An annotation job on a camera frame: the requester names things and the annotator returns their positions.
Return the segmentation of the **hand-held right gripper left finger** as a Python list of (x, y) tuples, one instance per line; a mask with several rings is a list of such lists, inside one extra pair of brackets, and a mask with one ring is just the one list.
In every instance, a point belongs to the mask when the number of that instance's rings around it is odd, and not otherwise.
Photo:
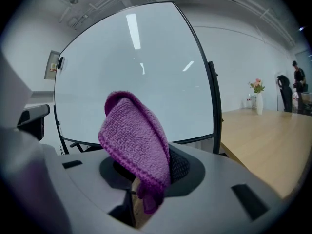
[(132, 215), (133, 176), (104, 150), (57, 157), (68, 186), (59, 189), (66, 206), (83, 215)]

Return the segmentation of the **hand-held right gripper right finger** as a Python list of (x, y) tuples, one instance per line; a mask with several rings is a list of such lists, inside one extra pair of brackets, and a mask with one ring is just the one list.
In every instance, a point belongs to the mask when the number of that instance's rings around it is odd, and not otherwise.
[(144, 225), (147, 234), (250, 234), (270, 222), (281, 197), (230, 158), (171, 143), (189, 172), (170, 185)]

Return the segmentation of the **purple microfibre cloth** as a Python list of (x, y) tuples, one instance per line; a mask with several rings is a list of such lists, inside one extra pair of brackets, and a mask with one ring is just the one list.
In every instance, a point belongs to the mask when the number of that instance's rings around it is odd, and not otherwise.
[(170, 185), (170, 154), (155, 114), (134, 94), (112, 92), (104, 106), (106, 118), (98, 133), (104, 150), (140, 180), (137, 197), (146, 214), (157, 211)]

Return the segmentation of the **large whiteboard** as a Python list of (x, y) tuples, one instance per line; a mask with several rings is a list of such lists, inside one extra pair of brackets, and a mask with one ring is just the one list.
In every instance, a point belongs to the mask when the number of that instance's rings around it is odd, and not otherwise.
[(63, 137), (98, 143), (104, 104), (129, 91), (154, 112), (168, 141), (214, 133), (207, 58), (191, 24), (173, 2), (134, 6), (78, 35), (61, 52), (54, 101)]

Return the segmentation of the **light wooden table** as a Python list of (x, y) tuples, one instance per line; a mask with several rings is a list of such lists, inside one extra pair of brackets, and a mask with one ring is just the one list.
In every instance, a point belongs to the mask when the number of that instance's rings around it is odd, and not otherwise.
[(228, 157), (286, 198), (298, 187), (312, 149), (312, 117), (252, 109), (222, 114), (221, 147)]

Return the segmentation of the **white vase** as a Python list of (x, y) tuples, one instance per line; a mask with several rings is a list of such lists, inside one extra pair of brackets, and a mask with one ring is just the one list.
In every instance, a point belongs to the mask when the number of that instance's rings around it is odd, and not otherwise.
[(256, 94), (256, 111), (258, 115), (262, 115), (263, 112), (263, 97), (262, 93)]

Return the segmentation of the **pink flower bouquet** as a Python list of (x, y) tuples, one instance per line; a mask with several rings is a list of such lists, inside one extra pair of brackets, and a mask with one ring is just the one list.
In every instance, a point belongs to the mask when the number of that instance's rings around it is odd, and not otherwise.
[(253, 92), (255, 94), (262, 93), (265, 89), (265, 86), (263, 85), (263, 81), (259, 78), (257, 78), (254, 82), (248, 83), (249, 87), (253, 89)]

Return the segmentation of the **black high-back office chair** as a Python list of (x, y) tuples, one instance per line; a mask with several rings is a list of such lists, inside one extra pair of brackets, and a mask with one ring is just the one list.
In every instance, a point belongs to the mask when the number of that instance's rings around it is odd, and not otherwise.
[(292, 90), (290, 88), (289, 79), (284, 75), (277, 76), (277, 84), (280, 89), (280, 93), (282, 96), (283, 104), (284, 104), (284, 111), (285, 112), (292, 112)]

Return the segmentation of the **grey wall electrical panel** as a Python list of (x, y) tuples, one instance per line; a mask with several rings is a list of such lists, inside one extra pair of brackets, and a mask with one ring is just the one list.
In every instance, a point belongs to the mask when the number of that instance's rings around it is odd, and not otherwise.
[(45, 70), (44, 79), (55, 80), (60, 52), (51, 51)]

